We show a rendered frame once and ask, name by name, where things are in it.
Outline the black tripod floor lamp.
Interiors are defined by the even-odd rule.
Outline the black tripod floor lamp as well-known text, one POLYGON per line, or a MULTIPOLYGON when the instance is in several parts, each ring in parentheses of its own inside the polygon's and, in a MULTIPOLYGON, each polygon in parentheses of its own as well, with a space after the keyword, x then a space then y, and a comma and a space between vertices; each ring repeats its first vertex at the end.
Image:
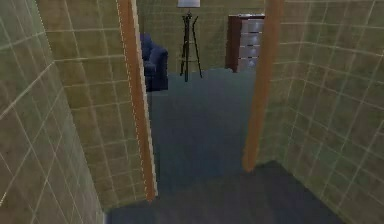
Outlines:
POLYGON ((195 47, 195 56, 196 56, 195 62, 198 65, 199 75, 200 77, 203 77, 202 70, 201 70, 199 49, 197 44, 196 28, 195 28, 198 17, 194 17, 191 12, 192 8, 200 7, 200 0, 178 0, 177 7, 185 8, 188 10, 188 12, 182 16, 183 23, 184 23, 184 37, 183 37, 183 43, 182 43, 181 71, 180 71, 180 75, 184 77, 185 81, 188 81, 189 80, 189 63, 192 62, 192 59, 190 58, 191 44, 194 44, 194 47, 195 47))

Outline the brown chest of drawers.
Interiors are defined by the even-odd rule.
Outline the brown chest of drawers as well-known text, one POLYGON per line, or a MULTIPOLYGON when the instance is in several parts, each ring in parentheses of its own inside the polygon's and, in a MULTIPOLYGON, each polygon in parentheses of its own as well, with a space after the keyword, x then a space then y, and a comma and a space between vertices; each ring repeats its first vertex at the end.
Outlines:
POLYGON ((263 36, 264 14, 228 16, 225 67, 238 73, 254 69, 263 36))

